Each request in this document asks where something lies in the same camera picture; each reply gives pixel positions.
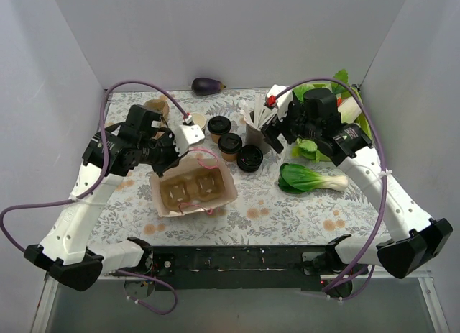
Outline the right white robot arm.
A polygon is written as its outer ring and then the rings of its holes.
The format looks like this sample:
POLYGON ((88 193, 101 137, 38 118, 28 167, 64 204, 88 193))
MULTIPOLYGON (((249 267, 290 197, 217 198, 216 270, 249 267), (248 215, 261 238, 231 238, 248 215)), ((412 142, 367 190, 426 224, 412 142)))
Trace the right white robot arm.
POLYGON ((272 116, 262 125, 266 142, 276 151, 298 139, 311 140, 318 150, 347 175, 378 211, 377 223, 390 234, 386 242, 371 234, 363 245, 349 240, 325 256, 332 273, 356 263, 378 265, 403 279, 439 254, 453 227, 445 218, 434 219, 422 209, 387 168, 376 137, 368 137, 354 122, 345 122, 336 95, 328 88, 308 90, 298 100, 290 88, 274 85, 265 105, 272 116))

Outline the floral table mat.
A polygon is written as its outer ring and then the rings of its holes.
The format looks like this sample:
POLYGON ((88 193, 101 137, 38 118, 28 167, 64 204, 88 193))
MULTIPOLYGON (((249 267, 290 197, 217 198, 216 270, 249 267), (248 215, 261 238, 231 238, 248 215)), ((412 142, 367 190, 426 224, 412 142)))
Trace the floral table mat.
POLYGON ((323 244, 343 234, 361 238, 370 234, 377 212, 356 185, 350 184, 343 193, 317 190, 290 195, 277 185, 283 163, 337 174, 332 164, 295 157, 291 146, 286 146, 283 154, 267 153, 254 173, 227 164, 237 189, 230 204, 211 214, 161 217, 152 200, 151 169, 141 165, 112 194, 90 241, 115 243, 138 237, 151 245, 306 245, 323 244))

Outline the white radish with leaves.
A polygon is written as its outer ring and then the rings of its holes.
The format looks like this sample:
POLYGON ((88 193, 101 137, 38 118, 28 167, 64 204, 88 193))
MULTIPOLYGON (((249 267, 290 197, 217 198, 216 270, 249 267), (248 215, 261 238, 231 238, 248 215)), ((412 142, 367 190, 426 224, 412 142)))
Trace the white radish with leaves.
MULTIPOLYGON (((341 81, 347 86, 349 85, 349 75, 346 69, 341 69, 338 72, 336 72, 333 78, 337 81, 341 81)), ((348 90, 337 82, 331 82, 331 90, 335 95, 340 95, 343 99, 350 97, 348 90)))

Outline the paper bag with pink handles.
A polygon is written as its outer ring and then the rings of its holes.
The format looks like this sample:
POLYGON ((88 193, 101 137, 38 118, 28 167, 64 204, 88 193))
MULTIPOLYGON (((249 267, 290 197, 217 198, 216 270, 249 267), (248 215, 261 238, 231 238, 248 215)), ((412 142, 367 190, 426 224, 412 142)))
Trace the paper bag with pink handles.
POLYGON ((153 206, 162 218, 212 214, 237 198, 233 176, 224 161, 202 147, 192 148, 163 177, 151 172, 149 184, 153 206))

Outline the stack of cardboard carriers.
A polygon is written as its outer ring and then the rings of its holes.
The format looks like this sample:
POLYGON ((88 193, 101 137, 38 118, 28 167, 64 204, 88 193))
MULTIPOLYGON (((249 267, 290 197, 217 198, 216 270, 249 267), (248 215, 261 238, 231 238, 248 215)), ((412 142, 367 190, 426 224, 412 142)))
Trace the stack of cardboard carriers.
POLYGON ((162 115, 160 122, 152 120, 151 123, 151 128, 157 130, 156 134, 152 135, 152 139, 157 140, 164 134, 164 131, 162 129, 168 127, 167 121, 170 107, 165 99, 151 99, 144 103, 144 107, 148 110, 162 115))

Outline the stack of black lids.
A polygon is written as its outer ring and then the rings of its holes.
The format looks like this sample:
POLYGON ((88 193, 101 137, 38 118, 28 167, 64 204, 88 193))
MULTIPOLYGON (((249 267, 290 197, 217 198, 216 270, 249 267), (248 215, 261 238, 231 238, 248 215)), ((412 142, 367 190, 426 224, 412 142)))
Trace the stack of black lids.
POLYGON ((236 162, 238 167, 246 173, 257 171, 262 164, 263 153, 254 145, 243 146, 237 156, 236 162))

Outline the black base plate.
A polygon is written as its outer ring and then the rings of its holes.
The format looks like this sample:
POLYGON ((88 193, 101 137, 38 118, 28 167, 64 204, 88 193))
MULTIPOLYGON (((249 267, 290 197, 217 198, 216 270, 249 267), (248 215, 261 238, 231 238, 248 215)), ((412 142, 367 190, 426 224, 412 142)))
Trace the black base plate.
POLYGON ((153 275, 176 290, 321 291, 321 277, 348 265, 326 245, 156 246, 153 275))

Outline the green lettuce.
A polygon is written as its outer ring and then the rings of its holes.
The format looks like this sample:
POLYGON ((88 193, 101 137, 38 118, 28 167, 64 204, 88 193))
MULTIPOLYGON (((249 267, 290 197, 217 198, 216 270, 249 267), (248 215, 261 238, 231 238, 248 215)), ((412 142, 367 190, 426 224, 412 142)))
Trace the green lettuce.
POLYGON ((304 93, 315 88, 324 88, 326 85, 324 83, 303 83, 299 86, 296 86, 292 93, 296 97, 297 100, 303 102, 304 93))

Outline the grey holder cup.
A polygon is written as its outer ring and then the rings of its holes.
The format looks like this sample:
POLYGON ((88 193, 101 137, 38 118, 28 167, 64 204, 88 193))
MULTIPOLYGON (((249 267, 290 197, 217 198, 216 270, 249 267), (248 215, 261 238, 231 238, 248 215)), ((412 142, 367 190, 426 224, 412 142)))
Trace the grey holder cup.
POLYGON ((266 155, 272 148, 265 142, 265 137, 261 131, 253 127, 253 118, 254 111, 251 111, 249 114, 249 121, 246 122, 246 144, 258 147, 262 151, 262 154, 266 155))

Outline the stack of paper cups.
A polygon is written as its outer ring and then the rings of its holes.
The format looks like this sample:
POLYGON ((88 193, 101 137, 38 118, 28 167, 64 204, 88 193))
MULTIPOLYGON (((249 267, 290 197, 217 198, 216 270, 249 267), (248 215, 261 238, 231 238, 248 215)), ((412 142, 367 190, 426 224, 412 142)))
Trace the stack of paper cups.
POLYGON ((192 112, 190 114, 192 116, 194 124, 197 124, 202 132, 206 133, 206 117, 198 112, 192 112))

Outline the purple eggplant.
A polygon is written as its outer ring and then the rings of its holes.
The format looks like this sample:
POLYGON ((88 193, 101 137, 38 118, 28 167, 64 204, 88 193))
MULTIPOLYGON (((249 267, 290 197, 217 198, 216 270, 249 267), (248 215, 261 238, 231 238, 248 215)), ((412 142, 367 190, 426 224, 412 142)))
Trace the purple eggplant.
POLYGON ((210 96, 218 94, 226 88, 221 81, 212 78, 195 78, 191 84, 191 90, 196 96, 210 96))

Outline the bok choy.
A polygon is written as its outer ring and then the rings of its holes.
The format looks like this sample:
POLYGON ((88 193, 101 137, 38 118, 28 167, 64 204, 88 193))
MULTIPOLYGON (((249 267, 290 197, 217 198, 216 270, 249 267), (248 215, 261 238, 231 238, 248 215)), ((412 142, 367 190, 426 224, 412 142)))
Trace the bok choy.
POLYGON ((345 175, 322 175, 302 165, 284 163, 280 166, 277 184, 282 191, 292 194, 317 189, 344 192, 349 179, 345 175))

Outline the green plastic basket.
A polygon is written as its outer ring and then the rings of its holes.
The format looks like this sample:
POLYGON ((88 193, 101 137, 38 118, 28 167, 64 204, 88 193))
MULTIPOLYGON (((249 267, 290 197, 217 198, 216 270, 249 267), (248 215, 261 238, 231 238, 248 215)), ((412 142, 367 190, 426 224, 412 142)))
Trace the green plastic basket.
MULTIPOLYGON (((360 95, 360 92, 359 92, 359 87, 358 85, 356 84, 352 84, 350 85, 351 89, 355 92, 355 94, 359 97, 359 100, 361 102, 362 101, 362 97, 360 95)), ((363 130, 363 132, 366 134, 366 136, 368 136, 368 138, 370 138, 371 141, 374 141, 373 139, 373 134, 372 134, 372 131, 370 129, 370 126, 369 126, 369 122, 367 121, 367 118, 365 117, 365 115, 363 113, 361 113, 354 121, 355 124, 358 124, 361 129, 363 130)))

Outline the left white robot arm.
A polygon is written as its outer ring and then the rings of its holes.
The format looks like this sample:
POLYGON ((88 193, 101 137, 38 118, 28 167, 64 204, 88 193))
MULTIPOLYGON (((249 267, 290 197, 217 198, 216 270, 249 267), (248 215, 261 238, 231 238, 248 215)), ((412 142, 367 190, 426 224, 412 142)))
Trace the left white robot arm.
POLYGON ((177 166, 203 134, 190 125, 161 127, 162 115, 134 105, 123 122, 91 138, 78 179, 50 232, 24 257, 60 284, 77 291, 90 288, 103 273, 127 268, 137 275, 151 271, 150 245, 136 237, 107 245, 88 245, 101 212, 128 172, 149 165, 158 176, 177 166))

